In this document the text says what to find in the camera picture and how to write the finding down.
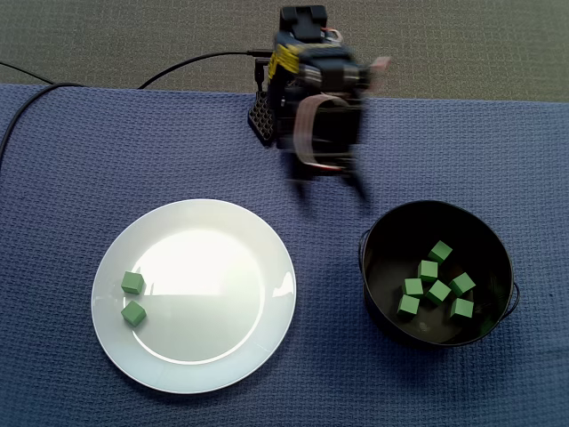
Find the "black cable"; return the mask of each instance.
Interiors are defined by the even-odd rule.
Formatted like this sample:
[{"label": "black cable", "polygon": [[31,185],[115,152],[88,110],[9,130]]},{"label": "black cable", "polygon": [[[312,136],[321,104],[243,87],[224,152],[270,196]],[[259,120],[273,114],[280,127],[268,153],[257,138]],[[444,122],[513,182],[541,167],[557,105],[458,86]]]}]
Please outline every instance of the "black cable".
[{"label": "black cable", "polygon": [[46,82],[48,85],[53,85],[53,83],[54,83],[52,80],[49,80],[45,77],[41,77],[35,73],[32,73],[31,71],[25,70],[24,68],[16,67],[15,65],[9,64],[8,62],[2,62],[0,60],[0,65],[4,65],[5,67],[8,67],[8,68],[17,69],[20,73],[24,73],[24,74],[27,74],[28,76],[35,77],[36,79],[41,80],[42,82]]},{"label": "black cable", "polygon": [[272,54],[272,51],[267,51],[263,49],[253,49],[251,51],[241,51],[241,52],[216,52],[216,53],[207,53],[206,55],[196,56],[195,58],[190,58],[189,60],[185,60],[180,62],[179,64],[172,65],[171,67],[165,69],[164,71],[156,74],[154,77],[151,77],[149,80],[144,82],[139,89],[144,89],[146,86],[150,85],[151,83],[155,82],[160,77],[165,76],[168,73],[171,73],[175,69],[184,67],[185,65],[191,64],[192,62],[198,62],[199,60],[207,60],[208,58],[213,58],[215,56],[224,56],[224,55],[249,55],[255,58],[269,58]]},{"label": "black cable", "polygon": [[83,87],[83,85],[78,85],[77,83],[56,83],[51,86],[47,86],[41,91],[34,93],[34,95],[32,95],[31,98],[29,98],[26,102],[24,102],[20,107],[20,109],[16,111],[16,114],[13,115],[10,124],[8,124],[8,127],[6,128],[6,132],[4,132],[4,137],[2,138],[2,142],[0,142],[0,167],[2,166],[2,157],[4,156],[4,151],[6,149],[6,145],[8,144],[8,140],[10,139],[10,135],[12,134],[12,131],[14,130],[14,127],[16,126],[18,119],[21,117],[22,114],[24,114],[24,111],[26,111],[26,109],[28,109],[28,107],[31,104],[33,104],[34,101],[41,98],[46,93],[49,93],[53,89],[57,89],[58,87],[65,87],[65,86]]}]

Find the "textured blue fabric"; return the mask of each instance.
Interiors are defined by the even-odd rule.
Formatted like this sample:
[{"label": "textured blue fabric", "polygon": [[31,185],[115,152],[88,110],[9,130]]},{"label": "textured blue fabric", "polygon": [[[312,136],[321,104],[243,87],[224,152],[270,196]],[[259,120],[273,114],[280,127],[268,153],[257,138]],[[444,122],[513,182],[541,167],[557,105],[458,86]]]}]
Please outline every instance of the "textured blue fabric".
[{"label": "textured blue fabric", "polygon": [[[0,85],[0,129],[37,90]],[[359,155],[372,213],[331,177],[312,184],[308,217],[278,152],[246,123],[252,101],[64,88],[20,120],[0,170],[0,425],[567,425],[569,105],[370,100]],[[105,356],[92,280],[131,222],[194,197],[242,205],[276,230],[297,310],[256,373],[171,396]],[[470,346],[407,349],[365,312],[360,234],[425,198],[493,227],[522,289],[517,310]]]}]

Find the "black pot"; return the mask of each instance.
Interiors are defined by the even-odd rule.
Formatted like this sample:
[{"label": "black pot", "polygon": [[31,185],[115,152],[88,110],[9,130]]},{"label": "black pot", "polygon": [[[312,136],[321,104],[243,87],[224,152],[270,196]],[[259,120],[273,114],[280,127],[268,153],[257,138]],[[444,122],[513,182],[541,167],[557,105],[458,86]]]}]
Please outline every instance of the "black pot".
[{"label": "black pot", "polygon": [[[438,240],[453,251],[439,266],[438,278],[449,284],[462,272],[476,283],[463,296],[474,302],[471,319],[449,318],[453,293],[435,306],[421,299],[413,318],[397,315],[406,278],[416,278],[419,262],[427,259]],[[496,234],[472,213],[437,201],[401,205],[383,215],[362,235],[360,270],[365,306],[376,325],[396,341],[417,348],[444,348],[478,341],[516,308],[519,288],[511,260]],[[424,291],[429,289],[423,284]],[[508,310],[514,287],[517,298]]]}]

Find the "plate rim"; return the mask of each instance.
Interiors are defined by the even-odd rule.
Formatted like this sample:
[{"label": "plate rim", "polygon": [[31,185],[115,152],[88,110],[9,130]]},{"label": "plate rim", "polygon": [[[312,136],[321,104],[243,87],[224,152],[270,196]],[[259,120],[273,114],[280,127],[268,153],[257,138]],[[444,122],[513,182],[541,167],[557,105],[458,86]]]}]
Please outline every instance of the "plate rim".
[{"label": "plate rim", "polygon": [[[111,358],[111,356],[108,354],[107,349],[105,348],[105,346],[103,345],[101,338],[99,336],[99,332],[97,331],[97,327],[95,325],[95,317],[94,317],[94,312],[93,312],[93,298],[94,298],[94,290],[95,290],[95,279],[97,278],[97,276],[99,275],[99,270],[100,270],[100,266],[102,264],[102,261],[105,259],[105,257],[107,256],[108,251],[110,250],[111,246],[115,244],[115,242],[137,221],[141,220],[142,218],[144,218],[147,215],[152,214],[155,211],[158,211],[160,209],[164,209],[167,206],[171,206],[171,205],[178,205],[178,204],[185,204],[187,202],[214,202],[214,203],[221,203],[224,205],[232,205],[233,207],[236,207],[238,209],[242,209],[244,211],[246,211],[247,213],[254,215],[255,217],[257,217],[257,219],[259,219],[261,222],[263,222],[265,225],[267,225],[267,227],[270,228],[270,230],[275,233],[276,238],[278,239],[278,241],[280,242],[281,246],[284,249],[284,252],[286,253],[286,256],[288,258],[288,261],[291,265],[291,273],[292,273],[292,277],[293,277],[293,307],[291,309],[291,315],[288,318],[288,321],[286,323],[286,328],[284,329],[283,332],[283,336],[280,337],[280,339],[278,340],[278,342],[275,345],[275,348],[268,353],[268,356],[259,364],[257,365],[254,369],[252,369],[251,371],[247,372],[246,374],[240,376],[239,378],[237,378],[236,380],[231,381],[230,383],[226,383],[224,385],[220,385],[217,387],[213,387],[211,389],[207,389],[207,390],[202,390],[202,391],[171,391],[171,390],[167,390],[167,389],[162,389],[160,387],[156,387],[154,385],[148,384],[148,383],[144,383],[143,381],[135,378],[134,376],[130,375],[129,373],[127,373],[126,371],[124,371],[124,369],[122,369],[113,358]],[[164,393],[170,393],[170,394],[178,394],[178,395],[189,395],[189,394],[203,394],[203,393],[209,393],[211,391],[216,391],[216,390],[221,390],[221,389],[225,389],[226,387],[229,387],[235,383],[239,383],[240,381],[244,380],[247,376],[254,374],[260,367],[262,367],[263,365],[265,365],[265,363],[267,363],[267,361],[273,356],[273,354],[275,354],[275,351],[278,350],[278,348],[281,346],[281,344],[283,343],[283,341],[285,340],[286,335],[288,334],[288,331],[291,327],[291,323],[293,322],[293,317],[294,317],[294,312],[296,311],[296,294],[297,294],[297,288],[296,288],[296,272],[294,271],[294,264],[293,264],[293,260],[291,258],[291,255],[288,252],[288,249],[286,248],[285,242],[283,242],[283,239],[281,239],[281,237],[278,235],[278,233],[275,231],[275,229],[273,229],[270,224],[268,224],[268,222],[266,222],[265,220],[263,220],[258,214],[256,214],[255,212],[247,209],[246,207],[237,205],[235,203],[231,203],[225,200],[219,200],[216,198],[188,198],[188,199],[184,199],[184,200],[178,200],[175,202],[171,202],[171,203],[167,203],[165,205],[161,205],[157,208],[152,209],[151,211],[146,212],[145,214],[143,214],[142,216],[138,217],[136,220],[134,220],[133,222],[131,222],[126,228],[124,228],[119,234],[118,236],[116,236],[116,238],[112,241],[112,243],[108,246],[107,250],[105,251],[105,253],[103,254],[102,258],[100,259],[99,262],[99,267],[97,267],[97,272],[95,273],[95,276],[92,280],[92,290],[91,290],[91,300],[90,300],[90,305],[91,305],[91,321],[92,321],[92,327],[95,331],[95,335],[97,336],[97,341],[99,341],[99,345],[100,347],[103,349],[103,351],[105,352],[105,354],[107,355],[108,359],[113,362],[113,365],[115,365],[115,367],[117,367],[123,374],[125,374],[126,376],[128,376],[129,378],[131,378],[132,380],[134,380],[136,383],[142,384],[146,387],[149,387],[152,390],[156,390],[156,391],[161,391]]]}]

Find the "yellow label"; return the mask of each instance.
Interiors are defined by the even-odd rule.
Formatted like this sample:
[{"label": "yellow label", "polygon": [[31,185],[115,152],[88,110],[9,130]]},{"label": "yellow label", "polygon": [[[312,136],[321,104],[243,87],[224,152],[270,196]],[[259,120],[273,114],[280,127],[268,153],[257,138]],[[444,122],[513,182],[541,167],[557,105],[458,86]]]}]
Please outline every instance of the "yellow label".
[{"label": "yellow label", "polygon": [[321,49],[326,47],[336,47],[334,44],[312,43],[312,44],[279,44],[276,51],[270,57],[268,63],[268,78],[273,78],[276,73],[276,66],[280,65],[293,74],[299,74],[299,53],[307,49]]}]

